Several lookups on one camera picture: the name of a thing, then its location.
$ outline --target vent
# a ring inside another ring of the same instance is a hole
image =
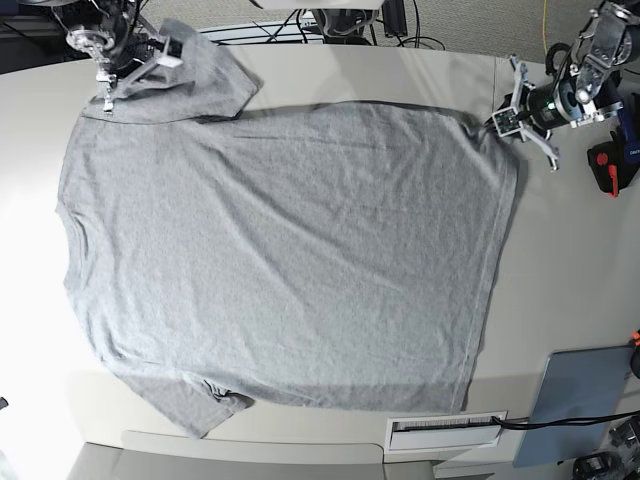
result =
[[[495,447],[500,426],[491,417],[504,420],[507,412],[446,417],[390,418],[384,453],[424,453]]]

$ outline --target table surface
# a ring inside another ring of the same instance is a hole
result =
[[[484,121],[512,85],[506,59],[346,46],[229,48],[264,82],[248,110],[383,100]],[[0,394],[11,403],[0,413],[0,449],[23,478],[36,478],[39,463],[59,468],[62,478],[83,441],[121,446],[126,430],[181,435],[93,358],[62,287],[68,250],[54,213],[58,176],[74,122],[95,92],[94,73],[92,62],[81,61],[0,76]],[[542,80],[542,66],[530,65],[530,76]],[[632,185],[609,198],[586,163],[586,150],[607,140],[608,130],[558,130],[556,173],[534,145],[516,145],[515,213],[466,411],[526,416],[551,352],[622,344],[640,326],[640,191]],[[640,407],[634,389],[620,409]],[[382,444],[386,419],[400,414],[258,401],[208,437]],[[505,462],[519,439],[507,433],[493,449],[387,461]]]

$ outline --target red object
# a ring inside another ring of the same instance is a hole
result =
[[[609,176],[613,182],[613,193],[610,193],[609,196],[616,198],[618,196],[618,167],[609,165]]]
[[[601,167],[605,166],[609,161],[609,156],[606,153],[599,153],[596,157],[596,163]]]

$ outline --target yellow cable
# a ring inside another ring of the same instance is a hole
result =
[[[547,54],[547,1],[544,0],[544,9],[542,11],[542,46],[544,47],[544,54]]]

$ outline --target gray carpet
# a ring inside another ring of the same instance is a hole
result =
[[[406,2],[410,35],[415,31],[411,0]],[[417,0],[422,35],[442,41],[447,50],[543,61],[542,12],[544,0]],[[548,0],[547,44],[571,43],[586,23],[589,8],[600,0]],[[289,11],[261,10],[249,0],[150,0],[145,16],[159,25],[165,17],[178,18],[196,28],[283,20]],[[382,25],[377,37],[384,38]],[[385,45],[397,41],[387,40]]]

